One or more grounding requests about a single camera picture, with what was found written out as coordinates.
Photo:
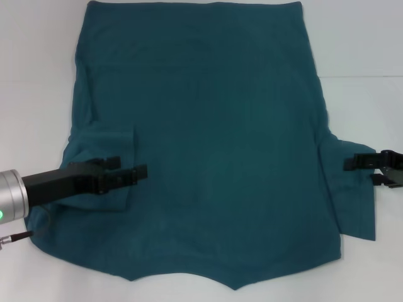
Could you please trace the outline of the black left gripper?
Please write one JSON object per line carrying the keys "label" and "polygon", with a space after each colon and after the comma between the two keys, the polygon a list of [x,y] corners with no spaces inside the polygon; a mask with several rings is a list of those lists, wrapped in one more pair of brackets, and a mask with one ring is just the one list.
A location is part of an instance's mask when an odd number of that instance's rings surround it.
{"label": "black left gripper", "polygon": [[22,178],[29,207],[52,203],[79,194],[107,193],[111,190],[137,185],[147,179],[147,165],[120,169],[119,156],[71,162],[65,168]]}

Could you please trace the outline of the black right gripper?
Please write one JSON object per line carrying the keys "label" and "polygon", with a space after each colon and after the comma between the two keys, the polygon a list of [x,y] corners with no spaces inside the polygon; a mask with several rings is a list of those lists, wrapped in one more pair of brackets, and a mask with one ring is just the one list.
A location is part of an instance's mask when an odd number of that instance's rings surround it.
{"label": "black right gripper", "polygon": [[362,169],[379,169],[382,174],[372,174],[371,179],[374,186],[387,186],[394,189],[402,187],[402,154],[383,150],[380,153],[354,154],[353,157],[345,159],[344,171],[355,171]]}

